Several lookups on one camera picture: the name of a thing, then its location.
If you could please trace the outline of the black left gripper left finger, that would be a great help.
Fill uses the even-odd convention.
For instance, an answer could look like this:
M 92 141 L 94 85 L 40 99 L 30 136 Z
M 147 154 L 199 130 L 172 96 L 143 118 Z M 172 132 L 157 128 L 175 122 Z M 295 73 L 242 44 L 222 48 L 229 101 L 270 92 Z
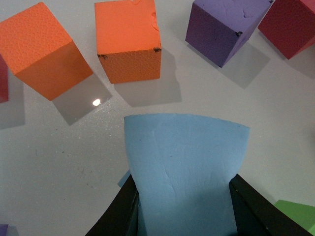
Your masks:
M 139 194 L 132 176 L 122 188 L 88 236 L 135 236 L 138 232 Z

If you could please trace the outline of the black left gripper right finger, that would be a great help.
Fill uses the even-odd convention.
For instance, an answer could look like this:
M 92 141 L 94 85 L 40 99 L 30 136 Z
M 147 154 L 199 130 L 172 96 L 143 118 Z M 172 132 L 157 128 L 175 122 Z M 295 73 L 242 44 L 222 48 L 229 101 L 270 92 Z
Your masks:
M 311 234 L 273 206 L 240 175 L 229 182 L 237 235 L 310 236 Z

